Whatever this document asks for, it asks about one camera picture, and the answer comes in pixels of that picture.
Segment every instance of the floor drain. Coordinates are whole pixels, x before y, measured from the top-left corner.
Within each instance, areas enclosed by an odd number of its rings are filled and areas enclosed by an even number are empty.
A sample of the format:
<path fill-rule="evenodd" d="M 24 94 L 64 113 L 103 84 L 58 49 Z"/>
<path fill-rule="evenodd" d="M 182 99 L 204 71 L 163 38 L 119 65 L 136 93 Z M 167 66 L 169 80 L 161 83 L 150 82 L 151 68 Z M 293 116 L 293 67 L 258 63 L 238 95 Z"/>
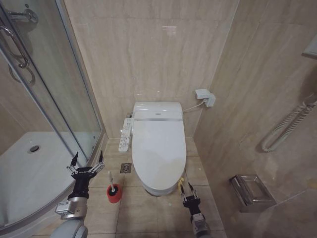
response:
<path fill-rule="evenodd" d="M 32 146 L 32 147 L 29 149 L 29 153 L 34 153 L 34 152 L 38 151 L 39 148 L 40 148 L 40 147 L 39 147 L 38 145 Z"/>
<path fill-rule="evenodd" d="M 129 174 L 131 173 L 131 163 L 123 163 L 121 164 L 121 174 Z"/>

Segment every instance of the bidet control panel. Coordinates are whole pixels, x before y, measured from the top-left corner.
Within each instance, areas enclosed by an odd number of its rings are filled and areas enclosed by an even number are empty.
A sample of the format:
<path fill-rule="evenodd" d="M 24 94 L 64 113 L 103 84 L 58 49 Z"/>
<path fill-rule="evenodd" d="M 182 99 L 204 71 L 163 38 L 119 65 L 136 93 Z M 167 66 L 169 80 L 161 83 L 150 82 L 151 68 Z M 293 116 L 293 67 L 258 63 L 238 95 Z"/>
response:
<path fill-rule="evenodd" d="M 133 118 L 124 119 L 120 143 L 119 143 L 120 152 L 128 151 L 132 125 L 133 125 Z"/>

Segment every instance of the coiled cord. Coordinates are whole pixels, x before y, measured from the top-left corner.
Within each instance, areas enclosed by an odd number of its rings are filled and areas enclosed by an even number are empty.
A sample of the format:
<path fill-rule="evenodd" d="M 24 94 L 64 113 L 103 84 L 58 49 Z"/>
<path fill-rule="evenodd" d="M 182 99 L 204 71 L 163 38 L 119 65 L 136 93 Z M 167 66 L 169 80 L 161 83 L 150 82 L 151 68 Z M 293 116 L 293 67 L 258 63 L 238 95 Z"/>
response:
<path fill-rule="evenodd" d="M 312 112 L 315 105 L 307 106 L 304 102 L 302 105 L 298 106 L 294 111 L 292 111 L 282 122 L 280 122 L 271 133 L 263 140 L 261 146 L 266 152 L 271 152 L 275 150 L 280 143 L 282 143 L 286 138 L 296 129 L 296 127 L 305 119 L 305 117 Z M 269 141 L 276 136 L 286 125 L 291 123 L 285 131 L 270 145 L 267 146 Z"/>

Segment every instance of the beige floor tile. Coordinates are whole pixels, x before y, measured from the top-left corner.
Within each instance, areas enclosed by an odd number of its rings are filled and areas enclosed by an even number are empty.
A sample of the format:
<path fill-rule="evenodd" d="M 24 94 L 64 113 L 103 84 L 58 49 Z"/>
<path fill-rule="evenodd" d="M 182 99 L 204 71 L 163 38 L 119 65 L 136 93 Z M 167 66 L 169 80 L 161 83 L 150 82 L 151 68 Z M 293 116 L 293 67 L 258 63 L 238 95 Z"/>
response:
<path fill-rule="evenodd" d="M 142 187 L 124 187 L 117 232 L 157 232 L 157 229 L 157 197 Z"/>
<path fill-rule="evenodd" d="M 36 235 L 51 235 L 53 233 L 53 231 L 55 231 L 55 229 L 62 224 L 64 221 L 60 219 L 60 216 L 56 215 L 56 220 L 50 224 L 49 226 L 45 227 L 44 229 L 42 229 L 41 231 L 39 231 L 38 233 L 36 233 Z"/>
<path fill-rule="evenodd" d="M 131 148 L 128 149 L 127 152 L 119 152 L 119 143 L 120 139 L 108 139 L 106 150 L 105 150 L 105 157 L 127 157 L 131 155 Z"/>
<path fill-rule="evenodd" d="M 133 166 L 132 156 L 128 157 L 128 163 L 132 163 L 131 173 L 125 174 L 123 186 L 124 187 L 142 187 L 142 183 L 138 175 L 136 174 L 134 166 Z"/>
<path fill-rule="evenodd" d="M 191 185 L 209 185 L 199 156 L 187 157 L 185 170 Z"/>
<path fill-rule="evenodd" d="M 87 205 L 85 226 L 88 233 L 115 233 L 120 202 L 112 204 L 108 201 L 106 187 L 91 187 Z"/>
<path fill-rule="evenodd" d="M 183 206 L 178 190 L 169 195 L 158 197 L 158 231 L 191 230 L 190 212 Z"/>
<path fill-rule="evenodd" d="M 113 183 L 123 186 L 124 174 L 120 174 L 121 164 L 127 163 L 127 158 L 123 157 L 106 157 L 105 167 L 90 182 L 90 187 L 108 187 L 108 171 L 111 171 Z"/>
<path fill-rule="evenodd" d="M 220 215 L 209 186 L 193 186 L 201 200 L 199 208 L 212 231 L 223 230 Z"/>
<path fill-rule="evenodd" d="M 88 234 L 87 238 L 115 238 L 115 234 Z"/>
<path fill-rule="evenodd" d="M 211 231 L 212 238 L 227 238 L 225 231 Z M 195 238 L 193 231 L 190 232 L 160 232 L 158 238 Z"/>
<path fill-rule="evenodd" d="M 121 233 L 116 234 L 115 238 L 157 238 L 157 233 Z"/>
<path fill-rule="evenodd" d="M 198 151 L 192 137 L 186 137 L 186 153 L 187 156 L 198 156 Z"/>

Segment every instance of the toilet base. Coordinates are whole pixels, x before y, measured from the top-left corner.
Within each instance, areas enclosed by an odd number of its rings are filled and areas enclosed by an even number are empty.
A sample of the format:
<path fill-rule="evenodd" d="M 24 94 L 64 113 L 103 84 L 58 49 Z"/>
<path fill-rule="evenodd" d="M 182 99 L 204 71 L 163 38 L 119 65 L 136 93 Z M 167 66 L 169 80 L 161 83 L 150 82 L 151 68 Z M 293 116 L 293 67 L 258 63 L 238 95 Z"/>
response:
<path fill-rule="evenodd" d="M 148 192 L 150 195 L 164 196 L 164 195 L 168 195 L 168 194 L 172 193 L 176 189 L 177 183 L 174 184 L 172 187 L 170 187 L 168 189 L 164 189 L 164 190 L 157 190 L 157 189 L 150 188 L 150 187 L 146 186 L 144 183 L 142 183 L 142 186 L 146 190 L 146 192 Z"/>

